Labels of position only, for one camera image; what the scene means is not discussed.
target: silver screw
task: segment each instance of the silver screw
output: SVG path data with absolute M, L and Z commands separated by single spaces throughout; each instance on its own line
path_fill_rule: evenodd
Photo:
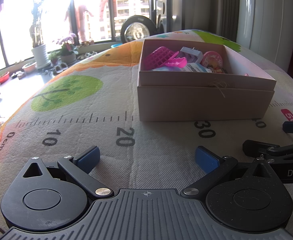
M 185 195 L 194 196 L 194 195 L 199 194 L 199 190 L 194 187 L 188 187 L 183 190 L 183 193 Z
M 111 193 L 111 190 L 106 188 L 106 187 L 101 187 L 101 188 L 98 188 L 95 193 L 99 196 L 106 196 L 106 195 L 109 195 Z

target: textured fabric surface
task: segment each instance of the textured fabric surface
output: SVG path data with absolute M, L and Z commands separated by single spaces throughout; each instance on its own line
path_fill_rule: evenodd
M 69 68 L 1 127 L 0 201 L 32 156 L 51 162 L 97 145 L 101 161 L 90 175 L 115 192 L 120 188 L 181 190 L 205 174 L 194 161 L 198 145 L 219 156 L 232 155 L 240 162 L 251 162 L 242 152 L 247 139 L 281 146 L 293 143 L 293 134 L 282 131 L 287 119 L 281 111 L 287 109 L 293 114 L 293 80 L 276 65 L 234 42 L 202 31 L 151 38 L 224 44 L 257 64 L 277 80 L 265 117 L 256 121 L 199 121 L 197 126 L 202 129 L 195 122 L 140 122 L 136 86 L 142 42 L 127 43 Z M 293 199 L 293 184 L 286 187 Z M 0 228 L 7 229 L 1 212 Z M 286 230 L 293 235 L 293 214 Z

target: red bowl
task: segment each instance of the red bowl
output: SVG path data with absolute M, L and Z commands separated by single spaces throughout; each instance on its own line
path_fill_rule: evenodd
M 9 74 L 9 72 L 6 72 L 2 76 L 0 76 L 0 84 L 6 82 L 9 79 Z

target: open box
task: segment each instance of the open box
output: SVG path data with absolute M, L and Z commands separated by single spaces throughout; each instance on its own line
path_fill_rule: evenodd
M 228 74 L 144 71 L 144 59 L 160 46 L 216 51 Z M 144 40 L 138 78 L 141 121 L 195 121 L 262 118 L 276 81 L 232 49 L 218 44 Z

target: white flower pot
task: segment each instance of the white flower pot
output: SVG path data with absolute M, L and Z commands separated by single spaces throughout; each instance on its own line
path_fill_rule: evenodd
M 44 68 L 51 63 L 48 59 L 48 53 L 46 51 L 46 45 L 42 44 L 38 47 L 33 48 L 32 50 L 34 59 L 37 62 L 37 69 Z
M 62 62 L 67 63 L 68 65 L 74 63 L 77 60 L 77 55 L 72 53 L 67 56 L 60 56 Z

